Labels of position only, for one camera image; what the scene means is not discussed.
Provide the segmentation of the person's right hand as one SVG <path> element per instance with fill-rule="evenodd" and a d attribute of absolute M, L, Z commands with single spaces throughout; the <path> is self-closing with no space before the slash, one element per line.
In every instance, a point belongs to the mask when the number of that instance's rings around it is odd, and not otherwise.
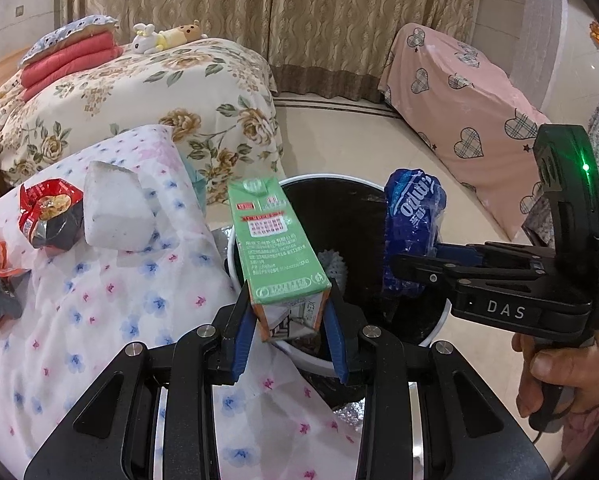
<path fill-rule="evenodd" d="M 541 384 L 574 389 L 572 413 L 586 413 L 599 406 L 599 332 L 589 347 L 536 350 L 531 336 L 515 334 L 515 352 L 523 354 L 524 366 L 516 406 L 528 418 L 542 406 Z"/>

